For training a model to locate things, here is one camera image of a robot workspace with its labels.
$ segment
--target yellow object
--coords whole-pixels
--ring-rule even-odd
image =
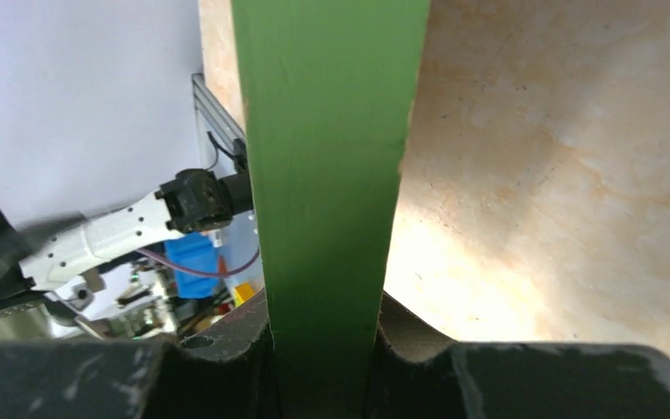
[[[232,296],[235,299],[235,307],[239,307],[242,303],[251,299],[254,295],[256,295],[256,292],[247,282],[236,286],[232,290]]]

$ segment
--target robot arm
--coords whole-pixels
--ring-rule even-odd
[[[218,180],[203,169],[184,170],[138,202],[57,234],[20,267],[33,291],[53,291],[94,266],[149,244],[220,229],[252,208],[247,171]]]

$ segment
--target white wall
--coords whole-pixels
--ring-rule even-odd
[[[195,0],[0,1],[0,207],[13,223],[199,166]]]

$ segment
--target green wooden board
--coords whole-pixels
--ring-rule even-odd
[[[359,417],[428,0],[233,0],[285,417]]]

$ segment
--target black cable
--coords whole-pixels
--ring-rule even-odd
[[[219,148],[214,147],[215,149],[215,161],[207,168],[207,171],[209,172],[213,168],[217,166],[217,163],[219,163]]]
[[[235,157],[232,156],[232,153],[230,153],[226,148],[224,148],[220,145],[219,141],[217,141],[217,139],[215,138],[215,135],[212,134],[211,131],[207,131],[207,136],[209,137],[209,140],[212,141],[212,145],[217,150],[221,151],[222,154],[228,156],[231,161],[235,161]]]

